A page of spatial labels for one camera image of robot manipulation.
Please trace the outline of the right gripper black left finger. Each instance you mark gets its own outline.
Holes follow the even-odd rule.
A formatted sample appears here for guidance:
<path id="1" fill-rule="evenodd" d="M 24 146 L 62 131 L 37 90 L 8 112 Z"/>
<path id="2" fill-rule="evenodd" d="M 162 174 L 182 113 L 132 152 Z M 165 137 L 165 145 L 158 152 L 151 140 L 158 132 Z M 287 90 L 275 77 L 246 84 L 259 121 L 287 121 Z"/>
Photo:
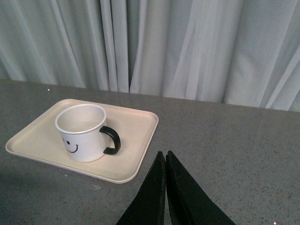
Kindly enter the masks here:
<path id="1" fill-rule="evenodd" d="M 165 216 L 166 166 L 159 151 L 136 197 L 118 220 L 118 225 L 162 225 Z"/>

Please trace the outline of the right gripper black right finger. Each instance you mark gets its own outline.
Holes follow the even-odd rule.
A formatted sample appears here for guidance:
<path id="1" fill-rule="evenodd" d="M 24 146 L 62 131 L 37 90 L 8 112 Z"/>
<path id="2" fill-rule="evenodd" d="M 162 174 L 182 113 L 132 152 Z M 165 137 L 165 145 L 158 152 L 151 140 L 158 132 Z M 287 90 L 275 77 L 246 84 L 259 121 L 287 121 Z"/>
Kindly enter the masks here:
<path id="1" fill-rule="evenodd" d="M 166 155 L 166 190 L 173 225 L 233 225 L 172 151 Z"/>

